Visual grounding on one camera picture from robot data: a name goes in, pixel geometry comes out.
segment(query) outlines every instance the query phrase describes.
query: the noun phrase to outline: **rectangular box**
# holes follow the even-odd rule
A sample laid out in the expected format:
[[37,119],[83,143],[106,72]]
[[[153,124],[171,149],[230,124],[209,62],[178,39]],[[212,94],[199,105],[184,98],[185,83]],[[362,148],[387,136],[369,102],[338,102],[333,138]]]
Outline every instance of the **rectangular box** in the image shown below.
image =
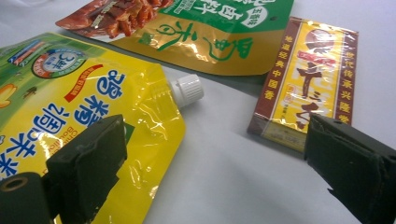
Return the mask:
[[358,32],[290,17],[247,128],[304,151],[312,113],[351,124]]

